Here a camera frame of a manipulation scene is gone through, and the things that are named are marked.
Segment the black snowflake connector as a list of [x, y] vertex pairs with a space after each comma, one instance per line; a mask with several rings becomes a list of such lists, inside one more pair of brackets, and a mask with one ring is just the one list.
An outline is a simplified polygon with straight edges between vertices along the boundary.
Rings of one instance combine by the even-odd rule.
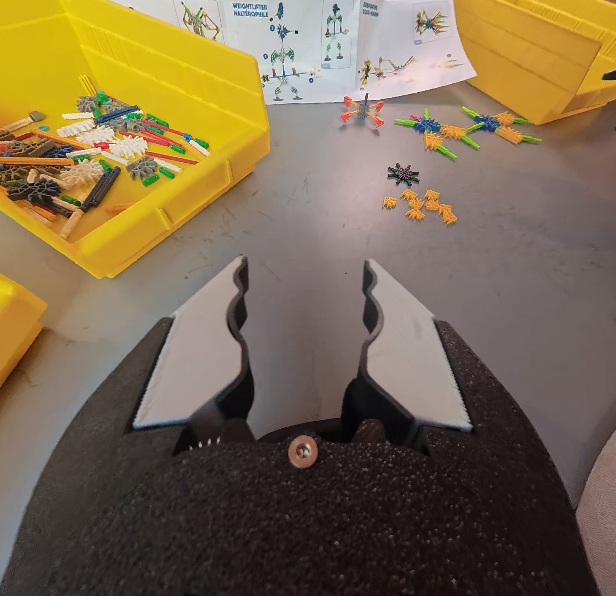
[[400, 163], [396, 163], [395, 166], [389, 166], [387, 170], [387, 179], [395, 181], [396, 186], [405, 184], [411, 187], [420, 183], [420, 172], [412, 170], [410, 165], [402, 166]]

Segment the blue yellow green toy assembly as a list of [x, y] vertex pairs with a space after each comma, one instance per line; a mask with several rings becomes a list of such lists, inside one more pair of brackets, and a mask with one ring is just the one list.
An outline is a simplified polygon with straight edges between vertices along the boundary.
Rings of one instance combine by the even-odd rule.
[[457, 159], [457, 155], [444, 146], [444, 139], [457, 140], [475, 150], [479, 150], [481, 146], [471, 138], [472, 132], [488, 132], [514, 145], [521, 143], [540, 144], [542, 142], [541, 138], [526, 135], [515, 129], [514, 126], [532, 125], [532, 122], [512, 113], [502, 112], [497, 115], [483, 115], [467, 107], [462, 107], [462, 111], [473, 119], [474, 123], [469, 128], [438, 122], [431, 118], [427, 108], [424, 110], [423, 116], [410, 115], [407, 120], [397, 118], [394, 123], [411, 128], [420, 134], [425, 150], [438, 152], [452, 161]]

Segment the pile of mixed toy pieces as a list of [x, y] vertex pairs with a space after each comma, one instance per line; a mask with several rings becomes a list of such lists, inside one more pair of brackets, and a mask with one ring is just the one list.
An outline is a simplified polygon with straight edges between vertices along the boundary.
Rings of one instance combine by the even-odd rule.
[[120, 177], [148, 189], [171, 181], [188, 154], [208, 157], [209, 144], [103, 91], [81, 95], [52, 132], [33, 111], [1, 126], [1, 211], [21, 214], [69, 240], [87, 214], [119, 215], [134, 201], [104, 205]]

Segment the orange grey toy assembly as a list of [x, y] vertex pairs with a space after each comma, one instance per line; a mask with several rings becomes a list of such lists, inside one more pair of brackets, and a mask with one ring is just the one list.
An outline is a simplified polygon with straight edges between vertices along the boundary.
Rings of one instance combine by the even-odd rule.
[[344, 106], [346, 111], [341, 114], [343, 123], [347, 123], [351, 118], [357, 118], [361, 122], [372, 120], [376, 129], [384, 124], [380, 112], [384, 107], [384, 101], [370, 102], [369, 93], [360, 100], [354, 100], [350, 96], [344, 96]]

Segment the beige sweatshirt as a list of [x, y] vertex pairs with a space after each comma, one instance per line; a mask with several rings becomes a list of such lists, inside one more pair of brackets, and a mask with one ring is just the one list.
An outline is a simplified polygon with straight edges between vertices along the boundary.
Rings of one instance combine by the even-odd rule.
[[576, 518], [600, 594], [615, 595], [615, 432], [589, 473]]

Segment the yellow plastic bin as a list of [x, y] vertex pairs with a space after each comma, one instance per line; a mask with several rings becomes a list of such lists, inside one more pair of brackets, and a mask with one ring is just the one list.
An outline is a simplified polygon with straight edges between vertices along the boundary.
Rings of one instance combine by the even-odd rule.
[[536, 125], [615, 100], [615, 0], [453, 0], [470, 84]]
[[41, 332], [46, 309], [42, 299], [1, 275], [1, 385]]
[[38, 110], [53, 136], [90, 84], [210, 145], [174, 180], [125, 169], [66, 237], [1, 195], [2, 235], [27, 253], [28, 231], [97, 278], [116, 277], [249, 175], [270, 150], [256, 60], [107, 0], [1, 0], [1, 125]]

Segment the white instruction sheet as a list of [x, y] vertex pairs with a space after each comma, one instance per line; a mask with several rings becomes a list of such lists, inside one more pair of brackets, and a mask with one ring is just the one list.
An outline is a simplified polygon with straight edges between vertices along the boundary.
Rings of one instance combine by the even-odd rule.
[[252, 55], [267, 104], [389, 99], [476, 77], [453, 0], [109, 0]]

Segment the small yellow connectors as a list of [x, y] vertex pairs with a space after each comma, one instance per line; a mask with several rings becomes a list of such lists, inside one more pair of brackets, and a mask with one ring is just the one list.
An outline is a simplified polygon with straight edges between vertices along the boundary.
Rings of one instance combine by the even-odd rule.
[[384, 197], [382, 202], [383, 209], [394, 209], [398, 204], [406, 204], [405, 217], [409, 220], [420, 222], [428, 214], [437, 214], [445, 225], [452, 225], [457, 222], [457, 216], [453, 212], [451, 205], [441, 203], [440, 193], [427, 189], [423, 198], [412, 189], [405, 189], [397, 197]]

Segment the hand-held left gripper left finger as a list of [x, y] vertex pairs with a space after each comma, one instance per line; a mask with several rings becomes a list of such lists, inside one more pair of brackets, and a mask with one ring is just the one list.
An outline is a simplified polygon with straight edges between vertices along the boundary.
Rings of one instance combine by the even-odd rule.
[[172, 315], [133, 429], [217, 429], [247, 418], [254, 400], [248, 347], [248, 259], [237, 256]]

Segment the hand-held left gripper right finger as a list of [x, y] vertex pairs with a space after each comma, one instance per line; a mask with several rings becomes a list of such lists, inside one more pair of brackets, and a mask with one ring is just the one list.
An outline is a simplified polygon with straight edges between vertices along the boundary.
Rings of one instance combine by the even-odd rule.
[[424, 425], [471, 432], [435, 315], [373, 259], [365, 261], [362, 291], [368, 337], [344, 393], [344, 430], [374, 419], [386, 432]]

